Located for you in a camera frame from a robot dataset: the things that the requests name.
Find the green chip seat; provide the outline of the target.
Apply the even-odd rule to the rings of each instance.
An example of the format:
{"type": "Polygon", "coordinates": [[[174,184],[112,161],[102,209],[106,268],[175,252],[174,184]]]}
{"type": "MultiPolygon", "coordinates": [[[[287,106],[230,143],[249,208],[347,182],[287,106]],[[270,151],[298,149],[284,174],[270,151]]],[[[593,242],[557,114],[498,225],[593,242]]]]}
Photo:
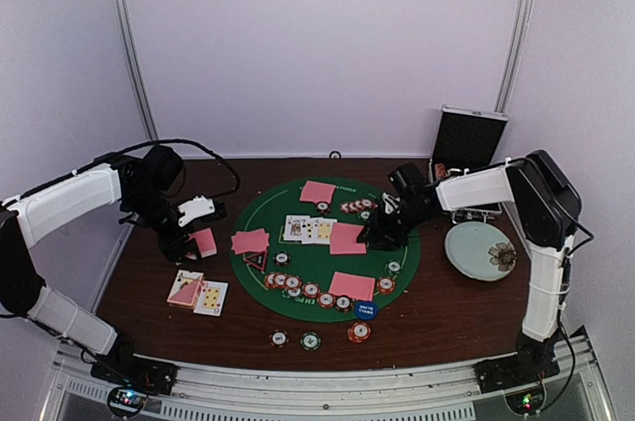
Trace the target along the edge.
{"type": "Polygon", "coordinates": [[[386,270],[390,275],[396,275],[401,272],[402,265],[396,260],[391,260],[386,264],[386,270]]]}
{"type": "Polygon", "coordinates": [[[330,213],[331,206],[330,203],[327,202],[318,202],[316,208],[320,214],[327,214],[330,213]]]}

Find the pale green ceramic plate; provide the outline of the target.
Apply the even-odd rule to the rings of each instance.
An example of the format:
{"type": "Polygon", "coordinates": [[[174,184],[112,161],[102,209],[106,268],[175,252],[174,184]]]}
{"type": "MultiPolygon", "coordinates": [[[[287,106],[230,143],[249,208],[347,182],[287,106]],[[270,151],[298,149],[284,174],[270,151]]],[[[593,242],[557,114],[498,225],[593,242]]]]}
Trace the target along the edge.
{"type": "Polygon", "coordinates": [[[452,227],[445,236],[444,251],[462,275],[484,282],[505,278],[517,262],[509,237],[485,222],[468,221],[452,227]]]}

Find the card deck box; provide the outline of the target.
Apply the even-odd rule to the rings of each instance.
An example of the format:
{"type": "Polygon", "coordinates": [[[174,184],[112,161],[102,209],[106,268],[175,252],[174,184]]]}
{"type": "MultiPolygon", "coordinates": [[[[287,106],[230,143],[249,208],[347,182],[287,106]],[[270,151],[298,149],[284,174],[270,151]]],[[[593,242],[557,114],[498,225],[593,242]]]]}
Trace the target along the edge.
{"type": "Polygon", "coordinates": [[[203,283],[204,274],[202,272],[179,270],[167,298],[168,305],[193,310],[202,291],[203,283]]]}

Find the red-backed card seat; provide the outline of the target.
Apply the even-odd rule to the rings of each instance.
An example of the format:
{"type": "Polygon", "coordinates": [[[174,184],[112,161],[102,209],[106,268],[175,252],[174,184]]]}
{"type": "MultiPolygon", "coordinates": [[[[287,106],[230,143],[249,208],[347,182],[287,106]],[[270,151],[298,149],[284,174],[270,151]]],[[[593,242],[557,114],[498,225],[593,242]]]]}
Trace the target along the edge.
{"type": "Polygon", "coordinates": [[[333,296],[347,296],[354,300],[360,300],[363,277],[361,275],[334,272],[331,278],[328,292],[333,296]]]}
{"type": "Polygon", "coordinates": [[[336,185],[333,184],[316,181],[306,181],[302,188],[299,201],[312,204],[330,204],[335,189],[336,185]]]}

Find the single red-backed card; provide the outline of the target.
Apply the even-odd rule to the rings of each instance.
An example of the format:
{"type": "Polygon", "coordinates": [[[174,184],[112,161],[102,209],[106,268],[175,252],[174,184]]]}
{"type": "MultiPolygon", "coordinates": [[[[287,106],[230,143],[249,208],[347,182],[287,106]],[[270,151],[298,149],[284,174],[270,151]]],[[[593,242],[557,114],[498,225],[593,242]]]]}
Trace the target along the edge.
{"type": "Polygon", "coordinates": [[[237,231],[231,236],[231,250],[236,254],[252,252],[258,242],[258,235],[254,231],[237,231]]]}

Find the green chip top seat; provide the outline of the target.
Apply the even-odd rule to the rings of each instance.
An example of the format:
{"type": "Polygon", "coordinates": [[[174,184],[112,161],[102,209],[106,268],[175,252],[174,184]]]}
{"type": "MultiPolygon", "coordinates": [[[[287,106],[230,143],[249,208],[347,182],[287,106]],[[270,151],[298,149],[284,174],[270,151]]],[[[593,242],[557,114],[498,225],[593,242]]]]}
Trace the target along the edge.
{"type": "Polygon", "coordinates": [[[320,214],[327,214],[330,213],[331,206],[330,203],[327,202],[318,202],[316,208],[320,214]]]}

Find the aluminium front rail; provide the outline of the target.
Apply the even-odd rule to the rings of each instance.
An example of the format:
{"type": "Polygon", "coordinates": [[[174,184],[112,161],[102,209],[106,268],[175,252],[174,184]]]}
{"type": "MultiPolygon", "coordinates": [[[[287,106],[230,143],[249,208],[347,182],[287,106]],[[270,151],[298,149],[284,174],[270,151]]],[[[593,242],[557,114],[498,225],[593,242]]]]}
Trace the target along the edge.
{"type": "Polygon", "coordinates": [[[483,392],[473,361],[354,371],[274,371],[180,362],[173,392],[153,396],[140,420],[520,420],[523,392],[545,397],[539,420],[613,420],[586,336],[558,343],[560,373],[483,392]]]}

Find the black red all-in triangle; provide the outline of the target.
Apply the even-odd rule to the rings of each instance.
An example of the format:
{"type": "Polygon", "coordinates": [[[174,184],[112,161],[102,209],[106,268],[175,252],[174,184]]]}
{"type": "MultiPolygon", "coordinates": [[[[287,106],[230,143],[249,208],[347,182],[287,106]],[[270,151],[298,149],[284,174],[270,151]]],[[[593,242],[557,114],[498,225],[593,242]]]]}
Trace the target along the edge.
{"type": "Polygon", "coordinates": [[[246,252],[243,254],[242,259],[247,267],[264,273],[267,268],[268,252],[246,252]]]}

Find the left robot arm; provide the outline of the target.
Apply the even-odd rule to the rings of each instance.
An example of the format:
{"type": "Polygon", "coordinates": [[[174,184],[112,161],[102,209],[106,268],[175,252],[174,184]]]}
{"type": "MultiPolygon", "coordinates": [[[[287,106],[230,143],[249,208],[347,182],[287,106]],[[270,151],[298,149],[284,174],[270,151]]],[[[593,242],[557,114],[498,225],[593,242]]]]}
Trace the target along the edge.
{"type": "Polygon", "coordinates": [[[204,250],[194,235],[223,219],[222,194],[175,201],[170,190],[186,171],[178,139],[136,144],[1,203],[1,307],[3,318],[30,321],[97,357],[122,385],[143,374],[141,360],[120,347],[120,332],[74,299],[53,288],[33,260],[50,239],[77,228],[96,211],[119,208],[126,223],[152,230],[168,261],[200,262],[204,250]]]}

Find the green poker chip stack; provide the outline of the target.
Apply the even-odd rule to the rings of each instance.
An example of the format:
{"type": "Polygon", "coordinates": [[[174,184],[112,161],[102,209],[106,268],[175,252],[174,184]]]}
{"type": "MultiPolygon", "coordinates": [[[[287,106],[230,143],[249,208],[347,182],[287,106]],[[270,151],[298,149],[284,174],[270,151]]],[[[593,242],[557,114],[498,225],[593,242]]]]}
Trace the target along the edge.
{"type": "Polygon", "coordinates": [[[316,351],[321,346],[321,337],[315,332],[303,333],[300,337],[300,345],[306,351],[316,351]]]}

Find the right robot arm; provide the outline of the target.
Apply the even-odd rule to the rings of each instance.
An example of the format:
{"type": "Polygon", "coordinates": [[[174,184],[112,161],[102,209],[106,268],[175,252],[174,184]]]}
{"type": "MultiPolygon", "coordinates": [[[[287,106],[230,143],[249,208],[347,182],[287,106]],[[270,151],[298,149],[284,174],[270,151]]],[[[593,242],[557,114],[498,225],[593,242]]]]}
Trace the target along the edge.
{"type": "Polygon", "coordinates": [[[393,171],[395,190],[376,202],[357,240],[373,250],[407,245],[410,233],[443,212],[486,205],[512,204],[520,219],[520,237],[529,249],[530,288],[519,341],[547,344],[559,330],[570,290],[571,258],[581,198],[544,150],[506,159],[459,176],[425,182],[408,163],[393,171]]]}

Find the red-backed card top seat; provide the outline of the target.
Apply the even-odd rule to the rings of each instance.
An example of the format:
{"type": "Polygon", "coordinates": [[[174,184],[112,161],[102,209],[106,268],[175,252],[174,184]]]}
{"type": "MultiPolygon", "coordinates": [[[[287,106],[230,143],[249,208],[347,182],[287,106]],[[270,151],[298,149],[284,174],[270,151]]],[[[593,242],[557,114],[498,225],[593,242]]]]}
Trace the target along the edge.
{"type": "Polygon", "coordinates": [[[312,204],[330,204],[335,189],[336,185],[333,184],[316,181],[306,181],[302,188],[299,201],[312,204]]]}

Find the red five poker chip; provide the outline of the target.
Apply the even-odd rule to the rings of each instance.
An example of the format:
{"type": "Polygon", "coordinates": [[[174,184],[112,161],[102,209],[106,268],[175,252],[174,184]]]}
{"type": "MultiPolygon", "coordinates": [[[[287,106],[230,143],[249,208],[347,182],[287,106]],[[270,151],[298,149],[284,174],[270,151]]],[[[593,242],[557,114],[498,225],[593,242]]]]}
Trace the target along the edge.
{"type": "Polygon", "coordinates": [[[377,280],[377,290],[380,294],[391,294],[396,289],[396,281],[390,277],[382,277],[377,280]]]}

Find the orange-red poker chip stack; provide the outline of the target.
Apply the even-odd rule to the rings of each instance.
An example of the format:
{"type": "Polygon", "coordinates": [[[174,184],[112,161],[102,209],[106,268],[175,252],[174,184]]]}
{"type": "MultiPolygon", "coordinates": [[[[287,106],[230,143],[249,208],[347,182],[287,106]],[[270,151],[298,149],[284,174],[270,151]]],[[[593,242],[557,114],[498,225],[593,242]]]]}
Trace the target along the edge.
{"type": "Polygon", "coordinates": [[[365,322],[354,322],[347,329],[347,337],[354,344],[360,344],[371,337],[371,328],[365,322]]]}

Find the aluminium poker chip case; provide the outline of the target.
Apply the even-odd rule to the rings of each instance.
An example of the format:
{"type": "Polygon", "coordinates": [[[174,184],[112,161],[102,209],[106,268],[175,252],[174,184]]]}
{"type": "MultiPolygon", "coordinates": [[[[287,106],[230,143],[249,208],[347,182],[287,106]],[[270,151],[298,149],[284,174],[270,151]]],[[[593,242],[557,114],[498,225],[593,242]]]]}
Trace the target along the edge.
{"type": "Polygon", "coordinates": [[[490,165],[508,121],[501,112],[443,105],[429,161],[430,181],[490,165]]]}

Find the round green poker mat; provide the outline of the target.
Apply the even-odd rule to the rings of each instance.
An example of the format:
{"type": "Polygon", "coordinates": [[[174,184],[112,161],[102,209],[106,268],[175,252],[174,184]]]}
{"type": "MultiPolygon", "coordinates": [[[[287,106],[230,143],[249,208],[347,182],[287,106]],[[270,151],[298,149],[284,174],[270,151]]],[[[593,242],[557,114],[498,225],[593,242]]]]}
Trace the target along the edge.
{"type": "Polygon", "coordinates": [[[255,199],[237,218],[232,229],[232,235],[237,231],[254,231],[264,228],[270,234],[267,268],[264,273],[247,267],[243,262],[243,254],[230,253],[231,265],[243,288],[260,304],[268,309],[289,317],[311,323],[339,323],[357,319],[353,309],[348,313],[340,313],[335,307],[324,309],[318,304],[318,297],[307,298],[303,293],[297,298],[290,298],[286,287],[267,289],[264,278],[269,273],[284,273],[302,279],[302,286],[308,282],[317,283],[321,293],[329,293],[329,285],[334,272],[343,272],[375,279],[375,291],[372,302],[381,310],[397,299],[414,279],[421,260],[421,241],[418,233],[412,231],[408,245],[397,250],[384,251],[367,248],[365,254],[360,255],[330,255],[329,245],[302,244],[301,241],[292,242],[283,239],[285,219],[288,214],[303,214],[308,217],[336,218],[337,222],[345,222],[364,226],[371,211],[360,213],[343,213],[339,206],[344,202],[358,199],[370,199],[375,204],[381,192],[367,184],[345,178],[302,178],[279,185],[255,199]],[[306,181],[316,181],[336,185],[330,203],[330,213],[320,214],[316,204],[299,201],[302,188],[306,181]],[[274,256],[278,252],[291,255],[291,263],[278,266],[274,256]],[[386,264],[396,260],[401,263],[402,270],[396,275],[390,275],[386,264]],[[380,294],[377,290],[377,280],[390,277],[396,281],[396,289],[391,294],[380,294]]]}

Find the brown poker chip stack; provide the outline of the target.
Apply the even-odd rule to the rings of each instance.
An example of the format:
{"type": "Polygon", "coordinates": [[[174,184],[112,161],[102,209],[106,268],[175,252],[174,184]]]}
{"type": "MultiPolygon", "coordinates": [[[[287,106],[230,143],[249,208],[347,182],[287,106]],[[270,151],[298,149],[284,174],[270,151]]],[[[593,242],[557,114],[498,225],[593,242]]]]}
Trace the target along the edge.
{"type": "Polygon", "coordinates": [[[289,336],[285,331],[274,331],[270,335],[269,340],[273,347],[281,348],[289,342],[289,336]]]}

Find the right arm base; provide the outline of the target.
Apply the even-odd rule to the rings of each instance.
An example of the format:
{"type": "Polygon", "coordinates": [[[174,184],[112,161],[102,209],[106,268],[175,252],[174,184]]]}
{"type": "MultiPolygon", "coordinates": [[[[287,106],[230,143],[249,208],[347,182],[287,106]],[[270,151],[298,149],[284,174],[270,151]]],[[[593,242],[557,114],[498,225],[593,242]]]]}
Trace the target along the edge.
{"type": "Polygon", "coordinates": [[[485,359],[476,363],[473,369],[482,394],[537,383],[561,372],[556,361],[534,366],[522,362],[516,354],[485,359]]]}

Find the brown chip top seat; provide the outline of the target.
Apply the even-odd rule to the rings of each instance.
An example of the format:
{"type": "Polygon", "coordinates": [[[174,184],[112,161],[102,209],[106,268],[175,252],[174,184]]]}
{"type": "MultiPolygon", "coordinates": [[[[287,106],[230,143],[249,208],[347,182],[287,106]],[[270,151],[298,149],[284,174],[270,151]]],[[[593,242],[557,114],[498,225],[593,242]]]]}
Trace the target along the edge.
{"type": "Polygon", "coordinates": [[[291,263],[291,255],[284,251],[278,252],[274,256],[274,262],[278,266],[287,266],[291,263]]]}

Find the red-backed card deck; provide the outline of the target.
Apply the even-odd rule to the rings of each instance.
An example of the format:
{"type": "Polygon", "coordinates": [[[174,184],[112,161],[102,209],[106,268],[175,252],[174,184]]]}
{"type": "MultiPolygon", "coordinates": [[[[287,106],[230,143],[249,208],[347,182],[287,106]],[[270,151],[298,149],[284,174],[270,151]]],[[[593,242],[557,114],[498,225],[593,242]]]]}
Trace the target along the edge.
{"type": "Polygon", "coordinates": [[[201,258],[217,254],[215,237],[210,228],[205,228],[194,232],[191,238],[195,241],[196,248],[201,258]]]}

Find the blue small blind button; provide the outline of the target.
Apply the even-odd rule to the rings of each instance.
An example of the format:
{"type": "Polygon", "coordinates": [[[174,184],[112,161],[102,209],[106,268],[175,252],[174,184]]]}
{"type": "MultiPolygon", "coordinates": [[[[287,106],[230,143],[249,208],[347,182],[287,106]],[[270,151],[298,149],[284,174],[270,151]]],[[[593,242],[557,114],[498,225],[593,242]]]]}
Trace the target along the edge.
{"type": "Polygon", "coordinates": [[[372,301],[357,301],[354,306],[355,317],[362,321],[374,320],[378,312],[378,306],[372,301]]]}

